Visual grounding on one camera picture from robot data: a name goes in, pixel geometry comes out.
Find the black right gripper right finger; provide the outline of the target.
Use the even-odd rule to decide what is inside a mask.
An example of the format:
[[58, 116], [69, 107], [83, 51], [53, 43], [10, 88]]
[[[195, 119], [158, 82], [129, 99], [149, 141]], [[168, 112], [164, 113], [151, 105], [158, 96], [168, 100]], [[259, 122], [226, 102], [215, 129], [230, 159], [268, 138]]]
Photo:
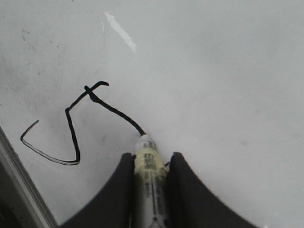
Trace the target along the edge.
[[174, 152], [166, 182], [172, 228], [254, 228], [221, 202], [197, 177], [180, 152]]

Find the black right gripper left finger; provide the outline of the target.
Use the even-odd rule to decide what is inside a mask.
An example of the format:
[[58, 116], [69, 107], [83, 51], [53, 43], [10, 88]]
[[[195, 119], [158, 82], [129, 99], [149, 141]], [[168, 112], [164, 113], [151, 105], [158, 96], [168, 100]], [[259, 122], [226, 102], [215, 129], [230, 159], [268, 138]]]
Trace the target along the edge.
[[133, 203], [134, 157], [124, 153], [96, 196], [62, 228], [127, 228]]

